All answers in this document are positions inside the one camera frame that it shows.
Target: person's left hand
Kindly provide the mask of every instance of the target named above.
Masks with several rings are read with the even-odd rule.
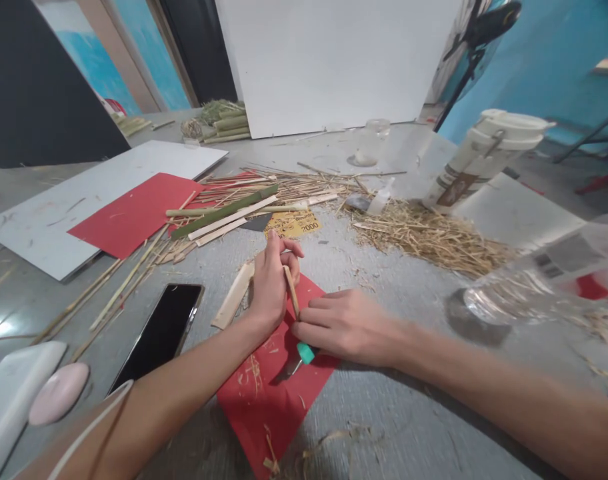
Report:
[[[304,251],[298,242],[281,239],[274,230],[270,230],[266,249],[255,257],[255,275],[253,276],[253,300],[248,314],[265,325],[268,332],[277,328],[286,312],[286,278],[283,265],[291,270],[293,282],[299,283],[299,258],[304,258]]]

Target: yellow card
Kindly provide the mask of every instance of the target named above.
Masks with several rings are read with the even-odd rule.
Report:
[[[266,225],[264,235],[268,235],[269,230],[275,230],[280,238],[297,238],[320,228],[322,225],[310,210],[278,212]]]

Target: black panel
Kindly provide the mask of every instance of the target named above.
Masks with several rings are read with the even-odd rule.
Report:
[[[0,0],[0,168],[112,158],[129,144],[31,0]]]
[[[237,100],[215,0],[160,0],[201,104]]]
[[[138,380],[179,354],[204,288],[170,283],[157,302],[109,394],[128,380]]]

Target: finger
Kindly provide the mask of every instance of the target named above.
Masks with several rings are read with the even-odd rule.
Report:
[[[299,283],[299,261],[297,257],[292,252],[282,253],[279,256],[280,262],[282,265],[288,265],[289,270],[291,271],[291,277],[293,278],[293,283],[295,286]]]
[[[266,239],[266,250],[264,250],[266,263],[277,260],[281,252],[281,241],[279,237],[275,230],[269,230],[269,235]]]
[[[265,258],[265,255],[264,255],[264,250],[262,250],[260,253],[258,253],[255,256],[255,271],[262,270],[262,267],[264,266],[265,260],[266,260],[266,258]]]
[[[299,320],[321,327],[330,328],[335,324],[335,316],[331,310],[306,307],[299,313]]]
[[[330,292],[322,296],[322,298],[344,298],[350,294],[351,290],[340,290],[339,292]]]
[[[300,258],[304,258],[304,250],[302,250],[302,246],[299,244],[298,241],[292,240],[292,239],[281,239],[281,243],[282,243],[282,250],[280,251],[284,251],[286,249],[292,251],[294,254],[296,254],[296,256],[300,257]]]
[[[333,308],[333,306],[335,304],[336,304],[335,299],[320,297],[320,298],[311,300],[309,302],[309,307],[316,308],[316,309],[322,309],[322,310],[330,310]]]
[[[337,344],[337,333],[318,325],[295,322],[291,326],[291,332],[303,342],[322,350],[333,351]]]

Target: white mouse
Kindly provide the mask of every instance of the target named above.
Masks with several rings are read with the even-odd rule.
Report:
[[[88,377],[86,363],[71,363],[52,374],[33,401],[29,423],[48,425],[60,420],[73,408]]]

